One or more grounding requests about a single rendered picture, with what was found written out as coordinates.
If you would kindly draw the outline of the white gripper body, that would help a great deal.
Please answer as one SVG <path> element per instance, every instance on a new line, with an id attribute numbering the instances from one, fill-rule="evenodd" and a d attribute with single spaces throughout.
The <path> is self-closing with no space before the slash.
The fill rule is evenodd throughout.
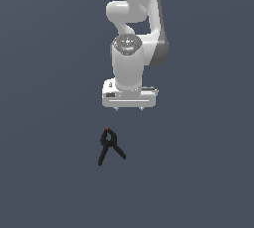
<path id="1" fill-rule="evenodd" d="M 154 86 L 138 88 L 134 91 L 118 90 L 115 79 L 106 79 L 102 87 L 102 105 L 104 107 L 154 107 L 159 90 Z"/>

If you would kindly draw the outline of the black spring clamp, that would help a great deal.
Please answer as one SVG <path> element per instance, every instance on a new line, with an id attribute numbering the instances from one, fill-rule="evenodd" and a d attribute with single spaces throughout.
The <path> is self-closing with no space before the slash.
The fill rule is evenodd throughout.
<path id="1" fill-rule="evenodd" d="M 102 146 L 102 151 L 98 159 L 98 164 L 100 166 L 102 165 L 109 148 L 113 148 L 123 159 L 126 159 L 126 155 L 117 144 L 117 135 L 108 127 L 103 131 L 100 143 Z"/>

